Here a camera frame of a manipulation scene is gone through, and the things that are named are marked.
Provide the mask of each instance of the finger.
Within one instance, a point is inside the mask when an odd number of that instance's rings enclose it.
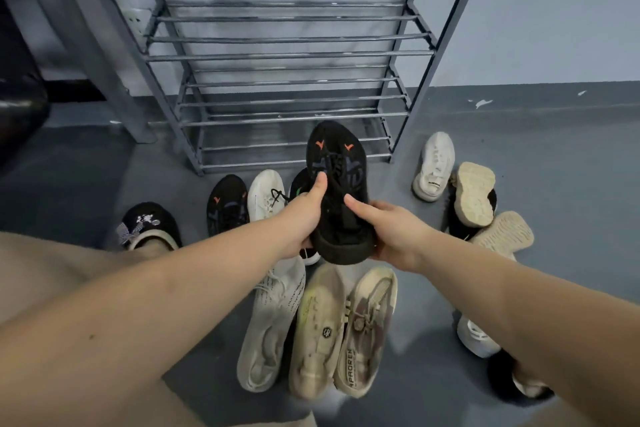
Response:
[[[363,220],[369,221],[374,226],[380,219],[380,213],[382,213],[379,209],[358,201],[350,194],[344,195],[344,204],[346,204],[351,211],[356,213],[357,216],[360,216]]]
[[[371,206],[373,206],[374,208],[381,209],[382,211],[393,211],[394,209],[396,209],[396,206],[394,204],[387,203],[386,201],[378,201],[377,199],[374,199],[369,204],[371,204]]]
[[[326,174],[324,174],[324,172],[318,172],[318,175],[316,177],[316,183],[314,184],[314,187],[312,187],[311,190],[309,191],[308,196],[314,201],[316,201],[317,203],[319,203],[320,201],[322,201],[322,197],[326,192],[326,186],[327,186]]]

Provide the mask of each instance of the beige shoe sole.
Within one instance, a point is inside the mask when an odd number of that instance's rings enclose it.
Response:
[[[333,383],[338,390],[356,398],[366,395],[370,390],[373,381],[378,374],[380,359],[382,357],[382,347],[384,346],[384,337],[380,338],[382,340],[380,348],[377,351],[373,351],[372,357],[370,358],[369,365],[372,367],[373,371],[370,373],[368,372],[368,381],[358,385],[356,358],[358,355],[361,355],[363,351],[359,351],[354,347],[354,342],[358,342],[358,338],[356,338],[355,335],[371,334],[371,332],[356,332],[356,326],[358,326],[356,322],[360,321],[359,330],[362,330],[362,326],[364,324],[362,315],[357,314],[357,312],[359,312],[359,309],[364,307],[368,302],[368,311],[363,312],[371,314],[375,310],[372,305],[382,303],[388,296],[387,313],[382,327],[383,334],[386,336],[391,316],[396,308],[397,295],[398,283],[396,274],[389,267],[376,267],[371,269],[358,282],[358,285],[349,297],[351,309],[349,313],[349,322],[347,324],[342,347],[340,348],[338,365],[335,369],[335,374],[333,375]]]
[[[533,240],[533,231],[524,218],[515,211],[505,211],[495,217],[490,227],[471,238],[471,243],[515,260],[514,253],[533,245]]]
[[[302,296],[293,340],[289,390],[313,400],[332,381],[346,322],[344,282],[333,264],[324,264]]]
[[[468,227],[487,227],[493,220],[493,209],[487,196],[495,186],[495,174],[488,167],[463,162],[456,176],[458,219]]]

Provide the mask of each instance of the beige shoe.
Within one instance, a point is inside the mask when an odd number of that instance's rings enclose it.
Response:
[[[371,269],[351,294],[349,322],[333,382],[352,397],[365,395],[378,374],[397,294],[396,274],[388,267]]]
[[[347,321],[346,291],[338,267],[324,264],[302,296],[293,340],[289,390],[313,400],[331,382]]]
[[[471,238],[471,243],[514,261],[514,253],[533,245],[533,239],[533,231],[524,218],[515,211],[505,211],[495,217],[490,227]]]
[[[463,162],[456,174],[456,215],[468,227],[487,227],[493,209],[487,196],[495,185],[495,174],[488,167]]]

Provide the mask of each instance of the metal shoe rack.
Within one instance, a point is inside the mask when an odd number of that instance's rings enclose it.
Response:
[[[149,24],[137,40],[114,0],[101,1],[130,46],[190,163],[202,175],[219,169],[304,163],[307,136],[322,119],[337,119],[350,128],[363,143],[368,158],[391,160],[404,129],[424,100],[468,0],[455,0],[440,37],[430,31],[413,0],[396,3],[155,0]],[[198,26],[202,25],[311,22],[334,25],[329,34],[340,34],[346,25],[357,22],[392,23],[396,30],[393,34],[327,36],[324,32],[304,37],[198,36],[202,33]],[[407,33],[408,23],[414,24],[417,31]],[[411,39],[424,40],[425,49],[401,49],[402,42]],[[358,50],[344,49],[354,43],[367,43],[370,49],[360,50],[361,44]],[[151,55],[149,49],[154,44],[170,44],[175,54]],[[199,53],[192,44],[206,44],[204,47],[213,50]],[[279,44],[298,44],[303,49],[278,52]],[[257,45],[260,52],[243,49],[255,47],[252,45]],[[215,50],[230,46],[234,49]],[[261,52],[264,46],[274,49]],[[323,46],[325,50],[309,49]],[[404,56],[428,58],[420,85],[413,94],[407,91],[396,70],[396,58]],[[156,77],[154,65],[161,62],[181,66],[182,81],[177,96],[165,94]],[[312,85],[314,90],[297,91],[300,85]],[[323,91],[324,85],[332,89]],[[269,87],[286,90],[263,90]]]

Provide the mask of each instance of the right hand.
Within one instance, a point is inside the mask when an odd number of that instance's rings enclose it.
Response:
[[[378,244],[372,259],[388,262],[400,270],[419,272],[420,249],[433,231],[431,227],[410,211],[384,201],[364,204],[347,194],[344,204],[376,229]]]

